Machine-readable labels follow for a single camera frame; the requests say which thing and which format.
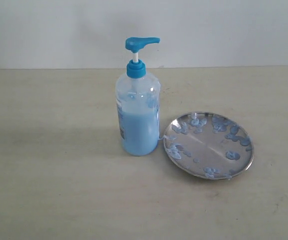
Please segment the round stainless steel plate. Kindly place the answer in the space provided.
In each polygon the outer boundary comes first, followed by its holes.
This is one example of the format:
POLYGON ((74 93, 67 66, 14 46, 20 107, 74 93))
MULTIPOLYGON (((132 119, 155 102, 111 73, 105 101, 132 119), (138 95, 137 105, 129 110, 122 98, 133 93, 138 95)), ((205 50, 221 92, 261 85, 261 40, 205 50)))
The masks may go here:
POLYGON ((175 118, 162 140, 176 166, 206 180, 230 180, 248 170, 254 159, 247 131, 212 112, 193 111, 175 118))

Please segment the blue pump lotion bottle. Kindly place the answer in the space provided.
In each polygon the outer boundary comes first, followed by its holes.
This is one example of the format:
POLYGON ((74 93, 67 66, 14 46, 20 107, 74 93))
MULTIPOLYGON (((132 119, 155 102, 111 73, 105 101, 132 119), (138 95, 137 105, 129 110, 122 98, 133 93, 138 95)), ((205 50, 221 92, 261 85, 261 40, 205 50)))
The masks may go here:
POLYGON ((159 103, 161 84, 146 70, 139 51, 160 43, 158 37, 130 37, 125 49, 132 53, 126 72, 116 81, 115 95, 123 149, 134 156, 155 150, 159 141, 159 103))

